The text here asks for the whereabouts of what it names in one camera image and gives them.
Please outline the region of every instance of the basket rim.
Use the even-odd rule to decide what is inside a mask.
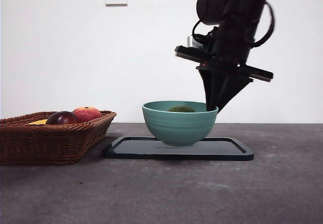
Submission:
[[[30,113],[30,114],[25,114],[23,116],[18,116],[18,117],[11,117],[11,118],[6,118],[6,119],[1,119],[1,121],[3,120],[19,120],[20,118],[27,118],[27,117],[33,117],[36,116],[38,114],[49,114],[49,113],[55,113],[57,111],[39,111],[39,112],[35,112],[35,113]],[[100,118],[96,118],[90,121],[86,121],[86,122],[81,122],[81,123],[74,123],[74,124],[64,124],[64,125],[46,125],[46,124],[4,124],[4,123],[0,123],[0,127],[1,128],[29,128],[29,129],[38,129],[38,128],[42,128],[42,129],[55,129],[55,130],[59,130],[59,129],[73,129],[73,130],[80,130],[82,128],[89,128],[89,127],[98,127],[101,126],[103,123],[108,122],[110,120],[112,120],[117,113],[110,111],[110,110],[100,110],[100,112],[102,114],[104,114],[103,116],[101,116]]]

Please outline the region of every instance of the teal bowl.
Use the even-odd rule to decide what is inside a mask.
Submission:
[[[187,105],[195,112],[168,111],[177,105]],[[206,137],[214,126],[218,110],[206,111],[205,103],[192,101],[155,101],[142,106],[149,131],[171,146],[189,146]]]

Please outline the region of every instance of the black plastic tray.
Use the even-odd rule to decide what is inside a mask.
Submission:
[[[204,138],[187,147],[172,147],[152,137],[120,137],[103,150],[106,158],[253,160],[253,151],[234,138]]]

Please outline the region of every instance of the red apple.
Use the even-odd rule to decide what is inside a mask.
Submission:
[[[101,112],[94,107],[78,107],[73,110],[73,113],[76,115],[79,122],[87,122],[101,117]]]
[[[46,124],[49,125],[64,125],[78,123],[77,117],[69,111],[58,111],[48,117]]]

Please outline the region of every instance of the wicker basket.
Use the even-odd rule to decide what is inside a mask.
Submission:
[[[0,164],[73,164],[101,141],[117,115],[67,125],[26,125],[47,119],[55,111],[0,120]]]

